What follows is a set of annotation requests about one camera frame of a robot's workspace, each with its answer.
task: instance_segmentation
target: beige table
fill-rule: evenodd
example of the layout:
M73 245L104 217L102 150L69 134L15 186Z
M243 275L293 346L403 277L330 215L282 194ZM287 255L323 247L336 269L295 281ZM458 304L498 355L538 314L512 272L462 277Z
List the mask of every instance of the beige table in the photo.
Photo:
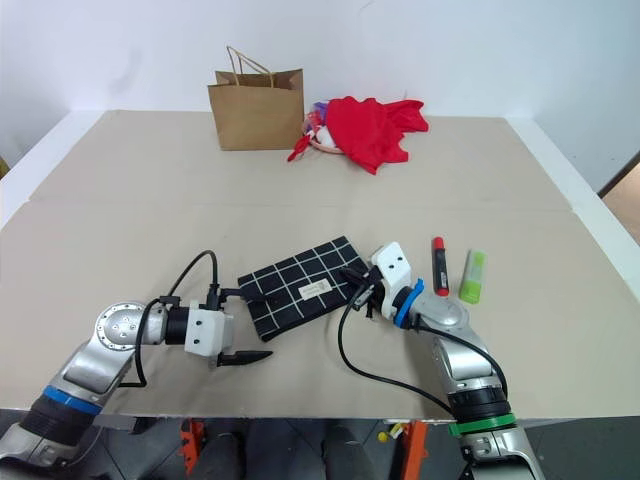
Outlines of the beige table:
M442 235L455 287L468 248L489 255L469 310L518 416L640 414L640 306L564 197L504 120L431 127L404 140L409 163L372 176L315 151L292 164L284 152L221 152L206 113L107 113L0 232L0 407L27 408L103 308L164 293L202 249L233 287L342 234L364 257L397 240L429 281L429 240ZM208 276L204 262L181 295L203 298ZM120 390L107 411L447 418L347 370L339 312L263 345L246 307L229 310L235 346L272 357L209 371L180 347L146 347L150 386ZM362 368L442 395L414 333L354 314L345 347Z

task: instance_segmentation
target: black cable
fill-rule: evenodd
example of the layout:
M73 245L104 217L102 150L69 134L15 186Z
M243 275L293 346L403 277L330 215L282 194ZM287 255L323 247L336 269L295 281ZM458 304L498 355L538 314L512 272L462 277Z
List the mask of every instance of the black cable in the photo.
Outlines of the black cable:
M418 330L423 331L423 332L429 332L429 333L432 333L434 335L438 335L439 337L447 338L447 339L449 339L451 341L459 343L460 345L463 345L463 346L473 350L474 352L476 352L478 355L480 355L482 358L484 358L487 362L489 362L491 364L493 369L496 371L496 375L500 379L500 383L502 383L502 391L504 392L504 398L507 399L509 397L509 388L507 387L507 379L504 376L504 372L500 368L500 365L498 365L498 362L496 362L493 359L493 357L491 355L489 355L487 352L485 352L484 350L482 350L479 347L476 347L473 343L467 342L466 340L463 340L460 337L456 337L455 335L452 335L451 333L443 332L441 330L436 330L436 329L431 328L431 327L426 326L426 325L418 325L416 328Z
M344 351L344 346L342 344L342 331L344 329L345 320L347 319L349 312L351 312L351 309L353 308L353 304L355 303L356 299L362 294L362 292L364 292L365 288L366 288L366 285L362 285L360 286L360 288L358 288L356 293L353 295L353 297L351 297L351 300L349 300L349 303L345 307L344 312L342 313L342 318L340 318L340 323L338 325L338 349L340 350L340 356L342 357L342 361L345 363L347 367L349 367L351 370L356 372L358 375L362 375L363 377L370 378L371 380L377 380L378 382L389 383L391 385L395 385L397 387L410 390L414 393L417 393L418 395L422 395L427 400L430 400L436 405L438 405L449 415L453 415L451 408L449 408L449 405L447 405L446 403L444 403L442 400L435 397L434 395L431 395L430 393L425 392L424 390L418 387L409 385L408 383L400 382L399 380L394 380L392 378L387 378L387 377L381 377L379 375L374 375L373 373L365 372L364 370L360 370L358 367L356 367L349 361Z
M144 376L144 371L142 370L142 336L144 335L144 329L147 326L147 319L149 318L149 313L151 309L156 303L160 303L159 298L155 298L147 303L147 306L144 307L142 312L142 316L140 317L140 324L138 325L138 333L136 334L136 351L135 351L135 362L136 362L136 372L138 373L138 382L124 382L120 384L120 387L130 387L130 388L143 388L147 386L147 379Z
M182 283L182 280L184 280L184 277L187 276L187 274L191 271L193 266L196 263L198 263L198 261L202 257L205 257L207 255L211 257L211 267L212 267L210 290L213 289L215 293L215 291L218 288L218 259L216 258L216 254L213 252L213 250L204 250L203 252L200 252L193 260L191 260L191 263L189 263L189 265L187 265L187 267L184 269L184 271L180 274L178 279L175 281L175 283L171 287L171 290L169 290L169 293L166 295L167 297L171 297L174 294L174 292L176 291L180 283ZM162 303L162 302L160 301L159 298L156 298L147 304L144 311L142 312L142 316L140 317L140 324L138 325L138 333L136 334L136 344L135 344L135 363L136 363L136 373L138 374L138 381L124 382L119 385L120 387L143 388L147 386L147 379L144 376L144 370L142 368L142 336L144 335L144 329L147 326L147 319L149 318L149 313L151 313L151 309L156 303Z
M180 285L182 280L184 280L184 277L187 276L187 273L189 273L189 271L193 268L193 266L196 263L198 263L198 260L200 260L202 257L204 257L206 255L209 255L211 257L211 264L212 264L211 266L213 267L213 271L212 271L212 275L211 275L211 284L217 286L217 284L218 284L218 259L216 258L216 254L213 253L213 250L205 250L205 251L201 252L200 254L198 254L198 256L196 258L191 260L191 263L189 265L187 265L187 268L184 269L184 271L180 274L180 276L176 280L176 283L174 283L173 287L171 287L171 290L169 290L169 293L167 294L167 297L170 297L170 296L173 295L173 293L176 291L176 288L178 288L178 285Z

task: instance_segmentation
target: yellow object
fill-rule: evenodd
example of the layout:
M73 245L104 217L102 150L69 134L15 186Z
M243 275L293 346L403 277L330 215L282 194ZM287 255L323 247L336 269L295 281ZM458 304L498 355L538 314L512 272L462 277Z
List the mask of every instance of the yellow object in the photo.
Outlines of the yellow object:
M404 426L404 423L396 423L393 427L391 427L391 430L389 430L389 435L391 435L391 438L393 438L394 440L398 438L402 433L402 429L404 428Z
M0 178L4 177L9 172L9 165L0 157Z

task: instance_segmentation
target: red cloth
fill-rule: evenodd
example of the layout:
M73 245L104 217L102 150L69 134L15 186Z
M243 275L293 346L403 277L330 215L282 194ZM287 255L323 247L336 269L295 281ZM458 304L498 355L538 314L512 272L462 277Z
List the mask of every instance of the red cloth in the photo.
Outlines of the red cloth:
M327 109L327 127L336 146L369 173L383 163L409 160L398 142L403 132L426 132L429 125L420 115L424 103L402 100L385 105L375 98L358 102L353 97L334 99Z
M311 143L311 135L305 134L302 137L300 137L300 139L298 139L295 146L293 147L293 152L291 152L291 154L287 157L287 162L290 162L291 160L296 158L299 154L304 152L310 143Z

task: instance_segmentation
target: red marker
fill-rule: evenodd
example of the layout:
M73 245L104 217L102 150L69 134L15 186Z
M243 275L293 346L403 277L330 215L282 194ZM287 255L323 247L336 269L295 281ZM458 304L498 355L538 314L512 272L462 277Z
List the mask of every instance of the red marker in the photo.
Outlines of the red marker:
M449 295L449 278L447 277L447 261L444 258L444 240L442 237L433 239L433 289L437 295Z

